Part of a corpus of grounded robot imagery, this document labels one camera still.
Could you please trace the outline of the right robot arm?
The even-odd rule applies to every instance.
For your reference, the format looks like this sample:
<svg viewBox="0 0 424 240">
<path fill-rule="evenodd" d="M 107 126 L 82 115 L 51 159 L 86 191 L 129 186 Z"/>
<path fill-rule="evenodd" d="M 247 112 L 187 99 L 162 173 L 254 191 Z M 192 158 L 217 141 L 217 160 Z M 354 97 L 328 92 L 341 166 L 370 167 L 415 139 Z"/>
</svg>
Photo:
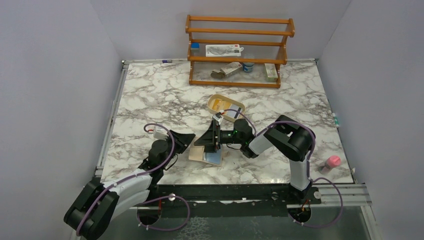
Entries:
<svg viewBox="0 0 424 240">
<path fill-rule="evenodd" d="M 206 132 L 193 144 L 203 146 L 205 153 L 216 153 L 221 145 L 240 145 L 239 150 L 249 159 L 275 147 L 289 160 L 289 199 L 300 204 L 309 196 L 308 190 L 312 186 L 309 159 L 315 149 L 316 135 L 310 128 L 285 115 L 280 115 L 257 135 L 245 118 L 235 120 L 233 130 L 222 130 L 215 116 Z"/>
</svg>

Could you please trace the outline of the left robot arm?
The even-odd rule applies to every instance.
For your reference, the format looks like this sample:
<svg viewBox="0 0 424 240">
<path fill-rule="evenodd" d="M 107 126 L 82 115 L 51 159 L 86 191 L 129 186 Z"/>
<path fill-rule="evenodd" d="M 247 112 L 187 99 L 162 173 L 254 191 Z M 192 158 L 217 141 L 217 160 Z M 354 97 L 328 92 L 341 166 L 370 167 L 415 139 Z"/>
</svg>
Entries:
<svg viewBox="0 0 424 240">
<path fill-rule="evenodd" d="M 89 181 L 63 217 L 77 236 L 97 240 L 113 218 L 130 207 L 143 203 L 152 205 L 157 200 L 154 189 L 164 176 L 172 158 L 182 154 L 195 138 L 194 133 L 167 132 L 165 139 L 155 140 L 141 165 L 109 183 L 93 178 Z"/>
</svg>

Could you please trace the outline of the beige leather card holder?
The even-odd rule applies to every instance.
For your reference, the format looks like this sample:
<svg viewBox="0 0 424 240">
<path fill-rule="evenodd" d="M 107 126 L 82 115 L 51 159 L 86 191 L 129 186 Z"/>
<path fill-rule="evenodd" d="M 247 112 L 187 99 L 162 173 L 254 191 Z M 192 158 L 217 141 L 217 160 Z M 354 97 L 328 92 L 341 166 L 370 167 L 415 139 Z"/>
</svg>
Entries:
<svg viewBox="0 0 424 240">
<path fill-rule="evenodd" d="M 204 146 L 191 145 L 189 148 L 188 159 L 190 161 L 221 166 L 223 161 L 222 150 L 219 149 L 217 152 L 205 152 Z"/>
</svg>

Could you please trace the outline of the light blue card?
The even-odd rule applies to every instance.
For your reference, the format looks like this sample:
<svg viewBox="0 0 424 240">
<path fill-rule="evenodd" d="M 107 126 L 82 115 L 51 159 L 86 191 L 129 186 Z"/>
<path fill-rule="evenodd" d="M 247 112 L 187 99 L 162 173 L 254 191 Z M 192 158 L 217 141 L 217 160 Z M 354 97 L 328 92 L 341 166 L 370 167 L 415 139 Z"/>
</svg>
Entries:
<svg viewBox="0 0 424 240">
<path fill-rule="evenodd" d="M 205 152 L 203 154 L 203 161 L 211 165 L 220 166 L 222 164 L 222 155 L 219 152 Z"/>
</svg>

